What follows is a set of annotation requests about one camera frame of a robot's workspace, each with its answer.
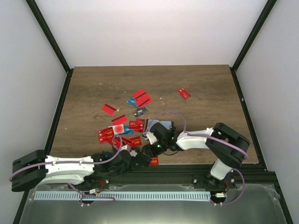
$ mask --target wooden tabletop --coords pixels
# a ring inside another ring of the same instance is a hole
[[[182,87],[191,94],[187,100],[177,93]],[[247,162],[258,162],[227,65],[76,67],[51,155],[81,157],[112,151],[108,143],[99,143],[98,130],[111,126],[111,120],[121,114],[135,120],[132,114],[135,108],[127,100],[140,89],[145,89],[153,99],[146,106],[148,112],[140,118],[153,118],[159,112],[174,110],[186,118],[188,131],[204,130],[222,122],[250,140]],[[109,115],[101,110],[104,104],[119,111]],[[177,130],[183,128],[178,115],[167,113],[158,118],[174,121]],[[215,160],[216,156],[208,149],[159,156],[160,164],[213,163]]]

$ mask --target white wall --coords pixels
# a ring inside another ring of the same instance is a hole
[[[12,162],[44,149],[65,72],[26,1],[0,1],[0,220],[13,223],[23,193]]]
[[[299,1],[277,1],[237,71],[267,166],[299,223]]]
[[[266,0],[37,0],[70,66],[233,65]]]

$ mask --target robotic arm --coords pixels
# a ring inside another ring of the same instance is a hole
[[[103,152],[74,159],[45,155],[43,150],[32,152],[13,162],[12,191],[29,190],[38,184],[84,184],[99,176],[122,174],[140,166],[148,167],[153,157],[167,149],[185,151],[190,148],[207,148],[218,157],[206,177],[216,187],[232,168],[241,166],[249,147],[248,139],[223,123],[196,132],[177,132],[173,126],[169,130],[156,123],[145,135],[149,144],[141,151],[123,146],[114,156]]]

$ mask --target black card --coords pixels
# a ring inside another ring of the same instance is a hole
[[[145,107],[138,108],[134,110],[132,113],[136,118],[140,117],[141,115],[145,114],[148,110]]]

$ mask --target purple cable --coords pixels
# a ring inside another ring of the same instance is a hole
[[[84,197],[90,197],[90,198],[103,198],[103,199],[111,199],[111,201],[108,202],[103,202],[103,203],[99,203],[99,204],[89,204],[89,206],[98,206],[98,205],[105,205],[105,204],[110,204],[115,202],[115,197],[99,197],[99,196],[93,196],[93,195],[86,195],[84,193],[82,193],[81,191],[79,191],[78,189],[76,189],[72,184],[69,183],[69,186],[76,191],[78,194],[80,194],[82,197],[80,198],[80,203],[83,204],[83,199]]]
[[[113,147],[115,147],[115,143],[114,143],[114,139],[115,139],[115,136],[113,136],[112,138],[112,145]],[[121,147],[122,147],[122,140],[121,140],[121,145],[119,147],[119,149],[117,150],[116,154],[114,156],[112,156],[110,159],[106,160],[106,161],[102,161],[102,162],[86,162],[86,161],[83,161],[81,162],[81,164],[93,164],[93,165],[100,165],[100,164],[104,164],[104,163],[108,163],[110,162],[111,160],[113,160],[121,151]],[[56,164],[67,164],[67,163],[74,163],[74,164],[79,164],[80,161],[56,161]],[[19,173],[23,172],[24,170],[27,170],[27,169],[31,169],[33,167],[38,167],[38,166],[45,166],[45,165],[50,165],[50,164],[53,164],[52,162],[40,162],[40,163],[36,163],[36,164],[32,164],[32,165],[29,165],[29,166],[26,166],[26,167],[23,167],[17,171],[15,171],[9,178],[9,181],[11,182],[13,180],[13,177],[18,175]]]
[[[225,203],[225,204],[222,204],[222,206],[224,206],[224,205],[230,205],[230,204],[233,204],[233,203],[235,203],[236,201],[238,201],[238,200],[242,197],[242,195],[243,195],[243,193],[244,193],[244,190],[245,190],[245,180],[244,180],[244,177],[243,177],[242,173],[241,173],[238,169],[235,169],[235,168],[233,168],[232,170],[238,172],[239,175],[241,176],[241,179],[242,179],[242,182],[243,182],[243,185],[242,185],[242,191],[241,191],[241,193],[239,194],[239,196],[238,196],[235,200],[233,200],[233,201],[231,201],[231,202],[228,202],[228,203]]]
[[[221,144],[223,144],[223,145],[226,145],[226,146],[228,146],[228,147],[231,147],[231,148],[233,148],[234,150],[236,150],[236,151],[242,153],[242,154],[245,156],[245,159],[248,159],[248,158],[249,158],[248,154],[247,154],[246,152],[244,152],[242,149],[240,149],[239,147],[234,146],[234,145],[232,145],[232,144],[230,144],[230,143],[228,143],[228,142],[226,142],[226,141],[222,141],[222,140],[220,140],[220,139],[218,139],[218,138],[215,138],[215,137],[213,137],[213,136],[210,136],[210,135],[208,135],[208,134],[190,134],[188,131],[186,131],[187,121],[186,121],[185,117],[184,117],[182,114],[180,114],[180,113],[178,113],[178,112],[176,112],[176,111],[162,111],[162,112],[158,113],[158,114],[157,114],[156,116],[154,116],[154,118],[149,122],[149,125],[148,125],[148,127],[146,128],[145,133],[149,130],[150,125],[151,125],[151,123],[153,122],[153,120],[154,120],[157,116],[159,116],[160,114],[163,114],[163,113],[174,113],[174,114],[179,115],[179,116],[184,120],[184,123],[185,123],[185,124],[184,124],[184,132],[186,132],[187,135],[189,135],[189,136],[196,136],[196,137],[202,137],[202,138],[207,138],[207,139],[211,139],[211,140],[217,141],[217,142],[219,142],[219,143],[221,143]]]

